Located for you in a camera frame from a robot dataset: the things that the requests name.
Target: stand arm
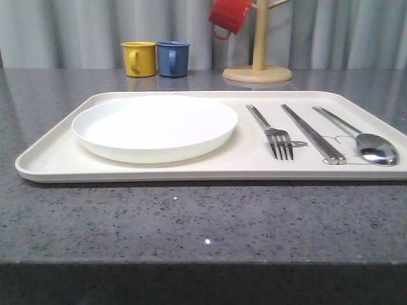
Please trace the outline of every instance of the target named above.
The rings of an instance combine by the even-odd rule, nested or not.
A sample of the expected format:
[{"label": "stand arm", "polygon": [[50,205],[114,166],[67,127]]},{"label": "stand arm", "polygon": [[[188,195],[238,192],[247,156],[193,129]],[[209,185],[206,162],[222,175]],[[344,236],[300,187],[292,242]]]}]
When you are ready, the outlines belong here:
[{"label": "stand arm", "polygon": [[280,0],[280,1],[274,2],[268,6],[268,9],[270,10],[272,8],[276,8],[276,7],[280,6],[281,4],[287,3],[289,1],[291,1],[291,0]]}]

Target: cutlery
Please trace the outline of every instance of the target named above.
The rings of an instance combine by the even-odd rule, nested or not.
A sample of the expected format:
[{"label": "cutlery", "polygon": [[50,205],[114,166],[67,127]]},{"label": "cutlery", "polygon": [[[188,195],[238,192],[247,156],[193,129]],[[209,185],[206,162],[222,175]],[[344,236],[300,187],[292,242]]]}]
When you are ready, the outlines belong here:
[{"label": "cutlery", "polygon": [[307,139],[315,146],[331,165],[344,165],[346,158],[330,143],[327,142],[319,133],[317,133],[307,122],[300,118],[290,107],[283,104],[283,110],[294,121],[297,127],[304,133]]},{"label": "cutlery", "polygon": [[382,166],[394,166],[399,163],[399,153],[394,145],[388,140],[378,135],[360,131],[325,108],[312,108],[325,115],[325,117],[329,118],[334,123],[346,126],[353,132],[356,132],[356,147],[366,161]]},{"label": "cutlery", "polygon": [[294,161],[293,145],[288,133],[285,130],[272,128],[265,117],[253,105],[246,105],[246,107],[260,120],[275,160],[277,162]]}]

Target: spoon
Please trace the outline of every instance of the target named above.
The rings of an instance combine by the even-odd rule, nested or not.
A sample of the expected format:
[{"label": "spoon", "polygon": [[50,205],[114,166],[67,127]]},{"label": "spoon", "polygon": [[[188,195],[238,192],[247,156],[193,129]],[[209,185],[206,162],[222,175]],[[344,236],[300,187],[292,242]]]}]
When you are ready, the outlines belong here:
[{"label": "spoon", "polygon": [[314,110],[325,115],[335,123],[342,124],[357,133],[356,147],[362,154],[363,158],[373,164],[381,166],[394,166],[399,163],[399,153],[397,149],[388,140],[371,133],[364,133],[356,129],[348,122],[339,118],[332,112],[322,107],[312,107]]}]

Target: plate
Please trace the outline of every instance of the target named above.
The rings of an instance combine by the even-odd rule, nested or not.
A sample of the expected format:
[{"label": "plate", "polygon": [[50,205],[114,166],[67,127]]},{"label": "plate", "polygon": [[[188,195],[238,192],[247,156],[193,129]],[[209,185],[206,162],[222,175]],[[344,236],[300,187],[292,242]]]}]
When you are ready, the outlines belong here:
[{"label": "plate", "polygon": [[149,95],[93,106],[72,121],[90,152],[115,161],[166,163],[222,146],[237,124],[236,112],[209,98]]}]

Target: yellow mug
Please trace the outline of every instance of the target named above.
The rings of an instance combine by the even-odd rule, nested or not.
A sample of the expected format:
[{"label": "yellow mug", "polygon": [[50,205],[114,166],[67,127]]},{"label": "yellow mug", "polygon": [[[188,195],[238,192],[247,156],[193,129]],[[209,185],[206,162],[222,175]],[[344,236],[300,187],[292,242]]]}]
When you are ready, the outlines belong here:
[{"label": "yellow mug", "polygon": [[155,43],[132,41],[121,45],[128,76],[143,78],[156,74]]}]

